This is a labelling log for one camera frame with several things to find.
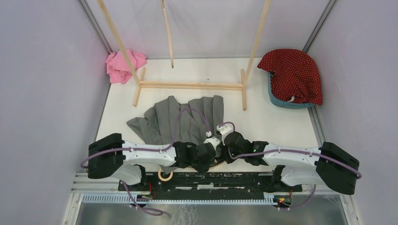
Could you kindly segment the grey pleated skirt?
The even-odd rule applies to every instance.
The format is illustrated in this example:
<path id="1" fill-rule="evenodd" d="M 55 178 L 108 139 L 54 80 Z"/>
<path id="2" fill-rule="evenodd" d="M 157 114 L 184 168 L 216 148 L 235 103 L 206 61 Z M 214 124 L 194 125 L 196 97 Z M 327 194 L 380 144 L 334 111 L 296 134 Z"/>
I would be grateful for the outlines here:
<path id="1" fill-rule="evenodd" d="M 155 103 L 143 117 L 126 122 L 146 144 L 170 145 L 173 142 L 202 144 L 206 132 L 215 134 L 217 125 L 223 123 L 223 97 L 202 97 L 188 103 L 177 102 L 174 96 Z"/>

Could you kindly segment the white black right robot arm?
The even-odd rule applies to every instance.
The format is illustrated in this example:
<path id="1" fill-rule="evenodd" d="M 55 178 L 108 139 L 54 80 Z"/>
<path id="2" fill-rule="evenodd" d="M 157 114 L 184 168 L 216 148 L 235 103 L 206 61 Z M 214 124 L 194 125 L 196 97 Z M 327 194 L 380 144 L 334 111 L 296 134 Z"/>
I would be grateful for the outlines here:
<path id="1" fill-rule="evenodd" d="M 219 132 L 227 163 L 238 159 L 253 166 L 274 166 L 271 186 L 284 191 L 296 185 L 325 185 L 329 189 L 353 195 L 360 162 L 332 142 L 320 147 L 286 147 L 265 141 L 249 141 L 237 131 Z"/>

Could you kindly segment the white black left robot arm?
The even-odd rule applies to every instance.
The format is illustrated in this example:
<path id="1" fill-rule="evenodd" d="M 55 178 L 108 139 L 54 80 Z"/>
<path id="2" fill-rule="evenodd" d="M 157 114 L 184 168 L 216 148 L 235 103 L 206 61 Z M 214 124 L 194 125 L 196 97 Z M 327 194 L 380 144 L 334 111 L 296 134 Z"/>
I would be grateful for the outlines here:
<path id="1" fill-rule="evenodd" d="M 112 177 L 140 191 L 148 184 L 144 165 L 159 165 L 172 170 L 191 167 L 205 173 L 214 163 L 220 145 L 216 137 L 209 137 L 199 145 L 188 142 L 137 144 L 124 141 L 120 133 L 113 133 L 90 144 L 88 158 L 81 165 L 86 167 L 90 179 Z"/>

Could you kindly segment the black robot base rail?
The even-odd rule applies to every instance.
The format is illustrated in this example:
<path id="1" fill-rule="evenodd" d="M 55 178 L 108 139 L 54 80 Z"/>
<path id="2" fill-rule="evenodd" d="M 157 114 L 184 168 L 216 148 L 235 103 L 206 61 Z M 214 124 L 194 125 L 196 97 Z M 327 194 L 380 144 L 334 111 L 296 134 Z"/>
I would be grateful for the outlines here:
<path id="1" fill-rule="evenodd" d="M 176 172 L 170 180 L 165 173 L 147 172 L 133 192 L 149 192 L 155 200 L 261 200 L 264 194 L 302 192 L 290 187 L 272 172 Z"/>

